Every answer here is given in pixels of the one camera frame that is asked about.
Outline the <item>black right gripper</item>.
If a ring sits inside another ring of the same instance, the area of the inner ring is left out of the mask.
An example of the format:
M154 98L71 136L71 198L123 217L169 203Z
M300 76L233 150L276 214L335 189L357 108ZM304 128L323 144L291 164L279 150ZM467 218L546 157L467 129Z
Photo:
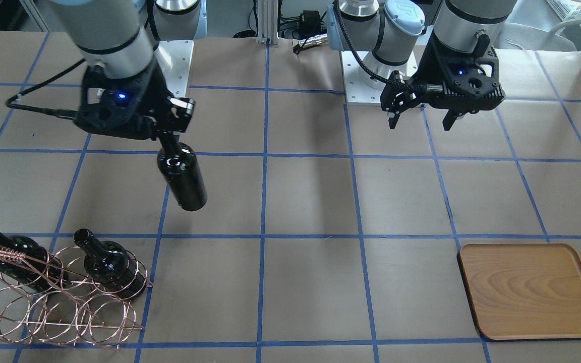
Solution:
M148 65L129 78L108 78L103 67L87 67L75 125L91 134L132 140L156 140L184 133L196 101L175 97L159 65Z

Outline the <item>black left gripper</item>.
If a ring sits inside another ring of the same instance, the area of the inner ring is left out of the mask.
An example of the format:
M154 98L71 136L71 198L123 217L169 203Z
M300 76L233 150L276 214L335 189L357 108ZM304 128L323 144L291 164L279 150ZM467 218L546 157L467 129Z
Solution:
M498 78L499 59L489 35L471 35L470 40L470 51L458 51L433 35L410 80L390 76L380 96L390 130L396 129L401 112L420 103L448 109L442 120L446 132L460 112L492 110L502 103L505 92Z

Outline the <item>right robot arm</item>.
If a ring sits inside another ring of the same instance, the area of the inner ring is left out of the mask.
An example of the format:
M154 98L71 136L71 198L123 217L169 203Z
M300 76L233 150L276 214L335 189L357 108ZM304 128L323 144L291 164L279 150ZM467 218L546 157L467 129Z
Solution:
M193 101L168 90L157 49L207 34L205 1L51 1L87 69L74 124L90 134L177 140Z

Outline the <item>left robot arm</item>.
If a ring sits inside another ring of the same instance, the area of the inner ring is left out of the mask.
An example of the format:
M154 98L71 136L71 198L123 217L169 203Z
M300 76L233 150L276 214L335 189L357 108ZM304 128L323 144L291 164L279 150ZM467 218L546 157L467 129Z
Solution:
M468 113L494 110L505 99L494 41L514 1L442 1L433 32L412 76L402 76L426 14L413 1L333 1L326 12L330 48L350 51L369 83L381 87L380 107L395 129L419 105L443 109L449 131Z

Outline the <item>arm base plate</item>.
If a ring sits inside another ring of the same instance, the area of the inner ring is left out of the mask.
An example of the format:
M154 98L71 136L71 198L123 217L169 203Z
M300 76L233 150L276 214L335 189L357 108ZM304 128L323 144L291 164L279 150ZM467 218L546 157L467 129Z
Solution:
M379 63L374 56L368 56L367 51L359 51L358 55L369 69L386 79L395 70L399 71L402 80L408 80L417 71L418 64L413 51L406 63L397 67ZM346 103L351 106L380 106L385 83L369 76L358 64L352 51L341 51L340 60Z
M154 55L167 88L175 97L186 97L191 71L194 41L160 41Z

